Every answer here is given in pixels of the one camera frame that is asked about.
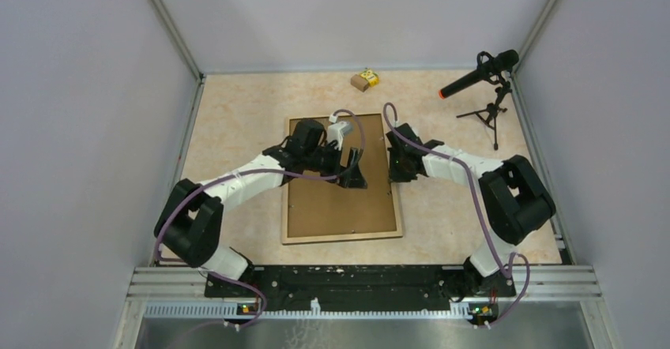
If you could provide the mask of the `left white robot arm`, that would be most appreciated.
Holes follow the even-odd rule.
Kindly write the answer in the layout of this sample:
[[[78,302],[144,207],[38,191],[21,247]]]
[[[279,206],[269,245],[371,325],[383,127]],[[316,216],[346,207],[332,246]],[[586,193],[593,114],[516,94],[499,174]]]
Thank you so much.
[[[344,139],[354,127],[354,123],[335,116],[330,117],[328,126],[303,119],[281,143],[249,163],[213,180],[184,178],[177,182],[154,228],[157,245],[165,246],[191,268],[223,276],[224,287],[234,296],[248,294],[254,283],[253,265],[220,243],[224,214],[296,178],[366,188],[358,166],[363,149],[351,148],[347,164],[341,163]]]

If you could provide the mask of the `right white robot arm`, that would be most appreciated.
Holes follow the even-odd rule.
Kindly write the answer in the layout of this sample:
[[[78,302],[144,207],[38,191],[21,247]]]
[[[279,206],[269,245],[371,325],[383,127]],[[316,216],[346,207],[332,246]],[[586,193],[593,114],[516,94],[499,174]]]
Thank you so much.
[[[422,142],[405,123],[386,135],[390,143],[390,181],[419,176],[466,186],[483,229],[483,243],[447,285],[460,297],[485,295],[511,278],[518,246],[556,212],[555,202],[527,158],[488,159],[441,141]]]

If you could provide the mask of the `small cardboard yellow box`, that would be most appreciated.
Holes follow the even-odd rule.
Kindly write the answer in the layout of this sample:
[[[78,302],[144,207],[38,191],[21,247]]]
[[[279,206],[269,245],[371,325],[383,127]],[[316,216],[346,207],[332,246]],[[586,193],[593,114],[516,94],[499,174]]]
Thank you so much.
[[[379,75],[373,69],[365,69],[350,78],[350,84],[361,92],[367,91],[380,83]]]

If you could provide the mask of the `black microphone on tripod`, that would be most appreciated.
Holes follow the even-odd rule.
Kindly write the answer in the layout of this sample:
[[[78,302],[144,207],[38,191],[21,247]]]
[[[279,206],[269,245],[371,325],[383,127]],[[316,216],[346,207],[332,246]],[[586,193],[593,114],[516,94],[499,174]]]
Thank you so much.
[[[503,73],[510,72],[519,60],[519,54],[514,49],[503,51],[496,56],[481,51],[476,56],[476,68],[473,71],[439,90],[439,97],[447,99],[482,81],[495,86],[496,97],[493,103],[488,103],[483,109],[456,116],[456,118],[476,116],[488,129],[491,129],[494,135],[493,149],[495,151],[499,149],[497,118],[499,113],[507,111],[501,104],[506,95],[512,92],[511,83],[503,76]]]

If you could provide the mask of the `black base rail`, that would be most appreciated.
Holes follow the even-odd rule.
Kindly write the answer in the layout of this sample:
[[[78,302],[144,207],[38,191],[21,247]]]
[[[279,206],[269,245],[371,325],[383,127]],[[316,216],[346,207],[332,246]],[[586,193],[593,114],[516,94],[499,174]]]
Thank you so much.
[[[237,286],[207,277],[207,298],[267,301],[266,310],[298,311],[313,300],[326,312],[448,310],[467,297],[500,296],[502,276],[482,277],[470,266],[257,265]]]

